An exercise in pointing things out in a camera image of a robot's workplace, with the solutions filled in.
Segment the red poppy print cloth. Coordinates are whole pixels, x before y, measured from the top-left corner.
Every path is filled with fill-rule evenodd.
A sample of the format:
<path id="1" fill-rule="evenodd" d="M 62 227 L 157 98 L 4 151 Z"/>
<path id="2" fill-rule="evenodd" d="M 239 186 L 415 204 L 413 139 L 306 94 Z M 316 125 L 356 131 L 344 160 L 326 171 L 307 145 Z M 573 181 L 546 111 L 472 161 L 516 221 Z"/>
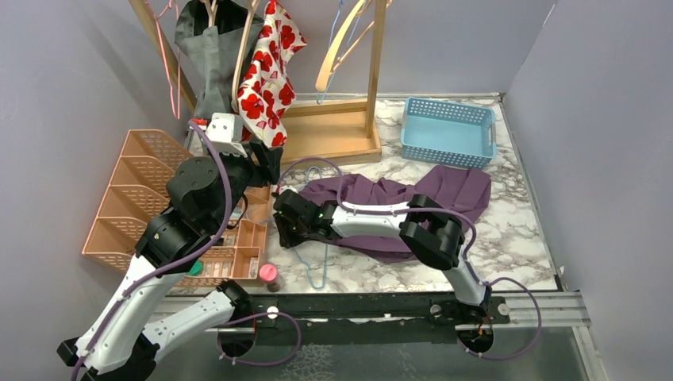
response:
<path id="1" fill-rule="evenodd" d="M 269 148 L 287 141 L 282 116 L 296 99 L 287 66 L 307 42 L 287 10 L 270 1 L 253 49 L 250 67 L 238 88 L 237 108 L 251 136 Z"/>

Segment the wooden hanger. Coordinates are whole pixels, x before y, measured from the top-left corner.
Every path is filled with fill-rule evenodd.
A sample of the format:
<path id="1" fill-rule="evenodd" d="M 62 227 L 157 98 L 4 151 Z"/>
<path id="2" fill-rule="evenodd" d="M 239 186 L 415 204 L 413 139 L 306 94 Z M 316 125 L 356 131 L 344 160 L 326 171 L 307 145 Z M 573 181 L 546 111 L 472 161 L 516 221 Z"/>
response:
<path id="1" fill-rule="evenodd" d="M 234 67 L 234 72 L 233 72 L 233 82 L 232 82 L 232 110 L 233 112 L 238 112 L 238 105 L 237 105 L 237 93 L 238 93 L 238 88 L 240 85 L 240 76 L 242 72 L 242 67 L 244 63 L 244 59 L 247 55 L 247 44 L 248 44 L 248 36 L 251 31 L 252 27 L 252 22 L 255 17 L 257 8 L 259 7 L 261 1 L 260 0 L 247 0 L 246 2 L 246 10 L 247 10 L 247 16 L 246 20 L 244 23 L 244 27 L 242 29 L 242 34 L 241 34 L 241 39 L 240 39 L 240 45 L 239 45 L 239 50 L 238 50 L 238 55 L 237 55 L 237 61 Z"/>
<path id="2" fill-rule="evenodd" d="M 200 2 L 206 8 L 208 27 L 214 26 L 217 17 L 217 9 L 219 7 L 217 0 L 200 0 Z"/>
<path id="3" fill-rule="evenodd" d="M 339 29 L 336 29 L 339 17 L 333 22 L 330 32 L 328 50 L 325 54 L 321 68 L 317 74 L 315 90 L 323 96 L 329 89 L 330 83 L 336 71 L 349 57 L 355 47 L 370 32 L 374 33 L 371 46 L 371 62 L 369 71 L 369 93 L 376 95 L 380 61 L 383 50 L 383 36 L 385 32 L 386 13 L 393 1 L 357 1 L 348 15 L 342 20 Z M 374 19 L 355 39 L 353 33 L 357 29 L 360 18 L 374 5 Z"/>

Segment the purple cloth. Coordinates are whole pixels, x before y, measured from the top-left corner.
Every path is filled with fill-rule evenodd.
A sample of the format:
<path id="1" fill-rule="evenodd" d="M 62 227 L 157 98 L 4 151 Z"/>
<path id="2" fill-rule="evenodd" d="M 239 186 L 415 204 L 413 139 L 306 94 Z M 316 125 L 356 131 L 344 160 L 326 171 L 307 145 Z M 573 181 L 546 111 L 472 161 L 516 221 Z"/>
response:
<path id="1" fill-rule="evenodd" d="M 360 174 L 344 175 L 342 200 L 357 205 L 390 205 L 423 194 L 476 222 L 489 205 L 490 193 L 491 177 L 484 171 L 435 166 L 411 185 L 384 178 L 374 182 Z M 335 245 L 384 263 L 414 259 L 404 243 L 393 238 L 356 236 L 340 239 Z"/>

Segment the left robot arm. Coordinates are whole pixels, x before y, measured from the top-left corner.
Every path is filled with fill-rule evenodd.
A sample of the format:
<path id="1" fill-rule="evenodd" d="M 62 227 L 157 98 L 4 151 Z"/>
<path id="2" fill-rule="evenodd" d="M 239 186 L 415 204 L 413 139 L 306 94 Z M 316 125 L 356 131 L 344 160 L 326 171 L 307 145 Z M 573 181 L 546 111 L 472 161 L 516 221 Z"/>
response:
<path id="1" fill-rule="evenodd" d="M 282 155 L 280 147 L 253 141 L 242 156 L 211 148 L 179 165 L 167 183 L 168 207 L 147 224 L 106 308 L 82 336 L 58 347 L 74 380 L 145 380 L 167 354 L 206 329 L 246 322 L 249 297 L 232 280 L 170 317 L 153 321 L 152 315 L 222 238 L 244 192 L 277 183 Z"/>

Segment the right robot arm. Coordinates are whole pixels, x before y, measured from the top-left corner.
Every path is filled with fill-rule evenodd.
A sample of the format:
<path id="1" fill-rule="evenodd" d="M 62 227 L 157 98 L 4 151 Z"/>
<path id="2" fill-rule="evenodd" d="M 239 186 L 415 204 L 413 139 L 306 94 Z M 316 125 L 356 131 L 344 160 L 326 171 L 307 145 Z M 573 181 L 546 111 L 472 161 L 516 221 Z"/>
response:
<path id="1" fill-rule="evenodd" d="M 403 243 L 424 265 L 440 271 L 451 284 L 462 319 L 489 321 L 491 288 L 479 279 L 467 262 L 471 243 L 463 227 L 471 221 L 446 210 L 431 198 L 416 194 L 408 202 L 392 205 L 356 205 L 327 201 L 321 205 L 298 192 L 284 190 L 275 196 L 273 218 L 279 242 L 293 248 L 306 241 L 336 244 L 363 238 L 373 244 L 384 238 Z"/>

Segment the peach compartment tray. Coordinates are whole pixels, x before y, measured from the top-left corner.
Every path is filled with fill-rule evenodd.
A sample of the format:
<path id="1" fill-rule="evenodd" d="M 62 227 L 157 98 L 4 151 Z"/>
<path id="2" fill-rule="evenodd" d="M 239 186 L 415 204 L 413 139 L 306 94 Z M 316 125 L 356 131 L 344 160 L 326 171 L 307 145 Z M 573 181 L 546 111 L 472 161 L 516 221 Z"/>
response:
<path id="1" fill-rule="evenodd" d="M 234 210 L 232 221 L 237 227 L 226 231 L 223 242 L 200 258 L 201 275 L 211 283 L 233 279 L 245 287 L 261 284 L 259 269 L 267 262 L 271 188 L 251 187 L 245 196 Z"/>

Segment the pink capped bottle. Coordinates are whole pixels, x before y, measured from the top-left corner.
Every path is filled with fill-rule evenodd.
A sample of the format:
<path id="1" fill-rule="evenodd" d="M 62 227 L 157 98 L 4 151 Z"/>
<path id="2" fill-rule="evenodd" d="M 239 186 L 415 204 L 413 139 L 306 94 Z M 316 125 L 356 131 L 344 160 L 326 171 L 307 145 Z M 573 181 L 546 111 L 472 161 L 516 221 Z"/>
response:
<path id="1" fill-rule="evenodd" d="M 265 264 L 259 269 L 259 279 L 271 293 L 279 292 L 282 288 L 282 278 L 274 264 Z"/>

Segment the wooden clothes rack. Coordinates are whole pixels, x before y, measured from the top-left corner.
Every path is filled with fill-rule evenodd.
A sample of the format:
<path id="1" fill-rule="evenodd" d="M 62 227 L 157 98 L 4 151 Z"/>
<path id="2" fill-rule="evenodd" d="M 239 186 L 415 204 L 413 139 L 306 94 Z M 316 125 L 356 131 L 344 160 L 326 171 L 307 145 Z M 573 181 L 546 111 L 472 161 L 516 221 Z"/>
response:
<path id="1" fill-rule="evenodd" d="M 132 1 L 130 5 L 159 53 L 154 25 L 144 1 Z M 184 74 L 182 87 L 182 102 L 187 104 L 189 110 L 194 110 L 196 97 Z M 325 157 L 346 165 L 380 161 L 382 145 L 375 123 L 377 92 L 373 95 L 368 90 L 369 80 L 364 99 L 291 107 L 283 118 L 290 134 L 283 155 L 283 166 L 307 156 Z"/>

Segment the peach plastic file organizer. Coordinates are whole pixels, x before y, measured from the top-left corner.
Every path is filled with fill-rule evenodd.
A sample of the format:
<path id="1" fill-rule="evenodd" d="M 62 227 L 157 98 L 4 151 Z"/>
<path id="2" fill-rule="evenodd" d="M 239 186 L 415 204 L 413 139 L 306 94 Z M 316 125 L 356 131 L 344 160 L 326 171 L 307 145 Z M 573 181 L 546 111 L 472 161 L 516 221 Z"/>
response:
<path id="1" fill-rule="evenodd" d="M 149 221 L 169 203 L 166 191 L 177 167 L 192 157 L 158 129 L 132 129 L 115 164 L 82 255 L 121 273 Z"/>

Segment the blue plastic basket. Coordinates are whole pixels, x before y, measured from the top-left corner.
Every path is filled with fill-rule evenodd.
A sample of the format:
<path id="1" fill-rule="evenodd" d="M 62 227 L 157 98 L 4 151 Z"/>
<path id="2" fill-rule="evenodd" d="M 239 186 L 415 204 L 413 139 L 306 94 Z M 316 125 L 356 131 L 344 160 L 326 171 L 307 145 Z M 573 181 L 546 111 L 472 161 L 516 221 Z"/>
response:
<path id="1" fill-rule="evenodd" d="M 498 153 L 495 122 L 486 107 L 410 97 L 402 117 L 402 157 L 483 169 Z"/>

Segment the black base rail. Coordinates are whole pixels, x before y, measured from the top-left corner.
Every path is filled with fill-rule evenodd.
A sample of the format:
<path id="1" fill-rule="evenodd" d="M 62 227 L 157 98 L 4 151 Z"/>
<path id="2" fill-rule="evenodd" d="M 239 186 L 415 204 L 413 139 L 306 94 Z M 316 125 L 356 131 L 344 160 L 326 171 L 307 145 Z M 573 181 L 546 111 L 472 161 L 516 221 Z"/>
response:
<path id="1" fill-rule="evenodd" d="M 454 344 L 510 323 L 503 297 L 482 307 L 463 305 L 447 291 L 402 293 L 254 294 L 252 321 L 235 314 L 216 330 L 258 345 Z"/>

